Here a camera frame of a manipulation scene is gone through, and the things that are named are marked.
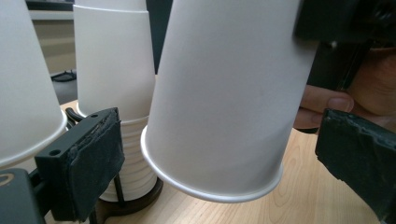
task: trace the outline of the table surface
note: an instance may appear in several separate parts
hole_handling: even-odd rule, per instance
[[[76,102],[62,105],[74,107]],[[248,203],[211,203],[163,185],[160,197],[140,212],[110,217],[106,224],[165,223],[379,223],[370,207],[334,178],[315,155],[317,137],[292,130],[279,185]]]

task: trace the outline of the screw hole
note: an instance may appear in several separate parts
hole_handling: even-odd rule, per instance
[[[58,155],[59,153],[61,153],[61,150],[55,149],[55,150],[52,150],[52,151],[49,153],[49,155],[50,155],[50,156],[56,156],[56,155]]]

